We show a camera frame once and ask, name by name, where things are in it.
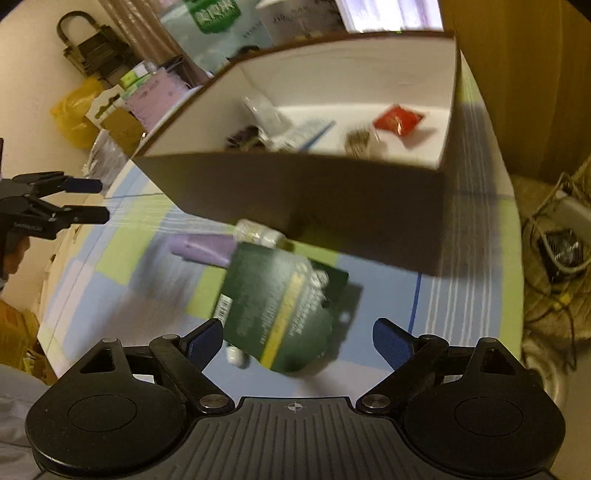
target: metal screw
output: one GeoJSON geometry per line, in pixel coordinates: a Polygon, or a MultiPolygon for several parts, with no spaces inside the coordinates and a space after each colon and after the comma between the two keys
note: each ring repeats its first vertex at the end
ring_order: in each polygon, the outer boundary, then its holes
{"type": "Polygon", "coordinates": [[[367,408],[386,408],[390,405],[390,399],[386,395],[372,393],[361,399],[361,403],[367,408]]]}
{"type": "Polygon", "coordinates": [[[201,397],[199,403],[210,410],[217,410],[218,408],[224,408],[228,404],[229,400],[228,397],[225,395],[220,395],[218,393],[210,393],[209,395],[205,395],[201,397]]]}

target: purple bottle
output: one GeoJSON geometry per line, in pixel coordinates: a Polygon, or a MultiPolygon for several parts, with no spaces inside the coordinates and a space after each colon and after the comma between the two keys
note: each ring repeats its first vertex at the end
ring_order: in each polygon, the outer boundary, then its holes
{"type": "Polygon", "coordinates": [[[223,268],[230,264],[237,244],[232,235],[216,233],[178,233],[168,237],[168,248],[173,255],[223,268]]]}

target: white wall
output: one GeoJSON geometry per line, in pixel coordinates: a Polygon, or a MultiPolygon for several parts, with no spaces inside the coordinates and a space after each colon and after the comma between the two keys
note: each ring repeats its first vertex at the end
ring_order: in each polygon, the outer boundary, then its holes
{"type": "MultiPolygon", "coordinates": [[[[77,175],[86,161],[87,153],[61,136],[49,113],[83,81],[63,57],[64,45],[56,34],[57,21],[71,10],[84,10],[101,24],[111,23],[97,0],[24,0],[0,22],[0,137],[4,138],[5,177],[50,170],[77,175]]],[[[66,25],[73,41],[85,40],[94,32],[79,18],[66,25]]],[[[63,195],[55,197],[50,201],[77,203],[63,195]]],[[[18,309],[32,306],[55,247],[49,241],[31,240],[20,271],[2,294],[5,301],[18,309]]]]}

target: human hand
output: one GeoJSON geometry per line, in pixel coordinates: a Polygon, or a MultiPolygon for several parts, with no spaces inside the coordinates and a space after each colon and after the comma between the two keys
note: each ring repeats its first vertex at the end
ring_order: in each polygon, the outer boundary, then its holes
{"type": "Polygon", "coordinates": [[[29,250],[30,246],[31,241],[29,240],[29,237],[24,236],[18,241],[14,252],[4,256],[4,271],[7,274],[13,275],[18,271],[18,267],[25,256],[25,252],[29,250]]]}

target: barcode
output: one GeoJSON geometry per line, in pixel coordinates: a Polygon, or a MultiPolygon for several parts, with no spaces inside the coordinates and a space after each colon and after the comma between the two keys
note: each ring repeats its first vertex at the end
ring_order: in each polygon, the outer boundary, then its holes
{"type": "Polygon", "coordinates": [[[220,299],[217,301],[216,311],[213,314],[213,318],[218,319],[222,324],[226,323],[230,308],[232,307],[232,299],[225,295],[220,295],[220,299]]]}

